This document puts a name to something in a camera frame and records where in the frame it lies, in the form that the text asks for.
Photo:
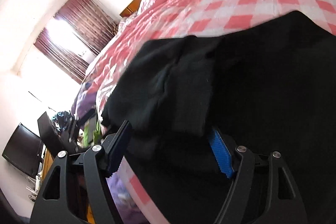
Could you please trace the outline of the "black pants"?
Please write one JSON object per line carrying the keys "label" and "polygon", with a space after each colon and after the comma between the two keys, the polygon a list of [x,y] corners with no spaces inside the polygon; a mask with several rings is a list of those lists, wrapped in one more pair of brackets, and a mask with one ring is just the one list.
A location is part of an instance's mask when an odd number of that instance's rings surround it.
{"label": "black pants", "polygon": [[169,223],[213,223],[230,182],[210,147],[279,151],[309,223],[335,223],[335,36],[299,11],[224,36],[146,42],[102,124],[134,133],[125,158]]}

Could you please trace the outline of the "black flat television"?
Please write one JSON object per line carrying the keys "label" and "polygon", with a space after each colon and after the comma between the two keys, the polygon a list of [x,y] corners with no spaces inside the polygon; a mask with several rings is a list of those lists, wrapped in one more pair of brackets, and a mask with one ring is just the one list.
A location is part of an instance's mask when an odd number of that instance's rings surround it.
{"label": "black flat television", "polygon": [[2,157],[27,176],[35,178],[42,162],[42,151],[41,138],[20,123],[7,142]]}

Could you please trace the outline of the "black desk with clutter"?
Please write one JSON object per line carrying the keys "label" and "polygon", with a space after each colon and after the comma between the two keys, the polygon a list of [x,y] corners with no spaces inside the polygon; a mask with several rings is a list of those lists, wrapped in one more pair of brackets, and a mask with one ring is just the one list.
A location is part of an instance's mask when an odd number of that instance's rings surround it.
{"label": "black desk with clutter", "polygon": [[102,140],[96,109],[90,109],[80,119],[68,111],[58,112],[52,118],[43,113],[38,119],[38,129],[52,157],[56,157],[60,151],[70,155],[85,152]]}

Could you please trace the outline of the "maroon window curtain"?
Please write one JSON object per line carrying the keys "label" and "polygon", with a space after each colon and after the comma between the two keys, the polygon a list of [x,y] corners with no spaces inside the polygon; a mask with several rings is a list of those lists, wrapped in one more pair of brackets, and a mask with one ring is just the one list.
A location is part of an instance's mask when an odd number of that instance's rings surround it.
{"label": "maroon window curtain", "polygon": [[117,30],[117,22],[94,1],[68,0],[38,34],[34,46],[80,84]]}

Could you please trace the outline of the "pink checkered bed sheet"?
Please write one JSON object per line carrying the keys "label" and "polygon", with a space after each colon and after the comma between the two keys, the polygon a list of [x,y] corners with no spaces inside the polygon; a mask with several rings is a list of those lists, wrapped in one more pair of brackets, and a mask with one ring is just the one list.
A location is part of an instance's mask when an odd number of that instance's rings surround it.
{"label": "pink checkered bed sheet", "polygon": [[[189,5],[161,5],[141,15],[100,52],[89,65],[83,83],[96,91],[96,107],[102,112],[128,65],[151,40],[186,36],[218,37],[240,32],[299,11],[335,36],[335,0],[200,0]],[[125,156],[117,173],[132,199],[150,223],[169,223],[141,185]]]}

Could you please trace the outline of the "far wooden nightstand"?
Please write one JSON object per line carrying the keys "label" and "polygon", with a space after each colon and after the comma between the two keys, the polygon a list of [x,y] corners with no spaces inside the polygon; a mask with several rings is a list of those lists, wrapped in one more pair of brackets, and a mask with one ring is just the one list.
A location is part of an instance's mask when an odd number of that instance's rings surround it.
{"label": "far wooden nightstand", "polygon": [[132,0],[132,2],[120,13],[120,16],[124,18],[134,14],[139,9],[141,1],[142,0]]}

